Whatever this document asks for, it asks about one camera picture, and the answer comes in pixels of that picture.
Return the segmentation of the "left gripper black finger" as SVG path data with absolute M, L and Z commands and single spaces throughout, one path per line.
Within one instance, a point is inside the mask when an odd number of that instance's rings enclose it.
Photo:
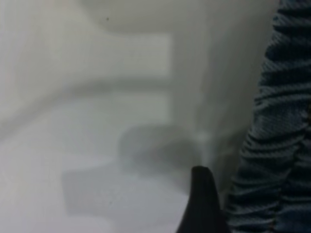
M 228 233 L 215 181 L 204 166 L 191 169 L 190 196 L 177 233 Z

